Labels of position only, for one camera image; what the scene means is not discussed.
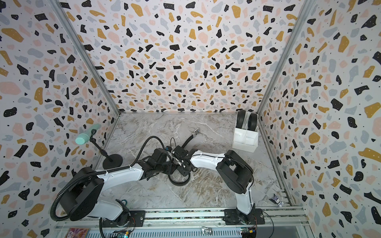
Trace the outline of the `black belt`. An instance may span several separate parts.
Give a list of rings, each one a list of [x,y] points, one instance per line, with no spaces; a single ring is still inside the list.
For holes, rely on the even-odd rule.
[[[194,132],[192,132],[192,134],[186,139],[186,141],[181,145],[181,147],[183,148],[183,149],[186,149],[186,146],[197,136],[199,134],[199,129],[196,129]],[[177,170],[177,167],[179,166],[179,163],[178,163],[178,161],[174,158],[174,156],[172,156],[172,158],[174,159],[174,163],[176,164],[176,170],[174,171],[174,172],[176,172],[176,171],[178,171]],[[183,176],[183,175],[181,175],[182,177],[183,177],[183,179],[182,180],[180,180],[180,181],[178,181],[178,180],[174,180],[174,178],[172,178],[172,175],[168,175],[168,179],[169,179],[169,181],[173,184],[173,185],[175,185],[175,186],[185,186],[185,185],[187,185],[188,183],[189,183],[189,181],[190,181],[190,179],[191,179],[191,177],[190,177],[190,175],[191,174],[189,174],[189,175],[187,175],[187,176]]]
[[[236,128],[242,129],[244,127],[244,121],[245,121],[246,111],[240,110],[237,113],[237,120],[236,120]]]
[[[258,127],[258,114],[251,113],[248,119],[248,130],[257,131]]]

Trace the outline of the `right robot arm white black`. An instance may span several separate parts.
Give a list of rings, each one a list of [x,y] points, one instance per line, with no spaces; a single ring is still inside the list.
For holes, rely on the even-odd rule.
[[[178,171],[185,177],[199,168],[218,172],[226,185],[235,192],[238,211],[244,215],[252,212],[255,207],[251,199],[253,169],[235,151],[212,154],[196,149],[186,151],[177,146],[171,154],[179,164]]]

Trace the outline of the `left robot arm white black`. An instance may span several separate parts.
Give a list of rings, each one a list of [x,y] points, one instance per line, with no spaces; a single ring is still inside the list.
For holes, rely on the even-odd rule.
[[[81,169],[58,193],[51,209],[54,221],[78,221],[85,217],[109,220],[122,227],[131,221],[129,208],[120,200],[102,201],[102,192],[123,183],[149,180],[158,174],[172,174],[175,166],[170,156],[172,148],[162,145],[152,155],[136,157],[129,166],[108,170]]]

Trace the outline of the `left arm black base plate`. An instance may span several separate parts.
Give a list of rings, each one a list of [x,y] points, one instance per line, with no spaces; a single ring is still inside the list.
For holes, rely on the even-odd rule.
[[[146,211],[132,210],[129,212],[122,212],[116,220],[105,219],[102,222],[103,228],[136,228],[142,227],[145,219]]]

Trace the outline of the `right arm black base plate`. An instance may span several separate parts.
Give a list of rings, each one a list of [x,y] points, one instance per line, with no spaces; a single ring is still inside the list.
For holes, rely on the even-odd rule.
[[[263,211],[261,209],[252,209],[252,211],[248,215],[242,213],[237,208],[225,209],[223,221],[226,223],[226,225],[242,224],[254,226],[255,224],[265,224]]]

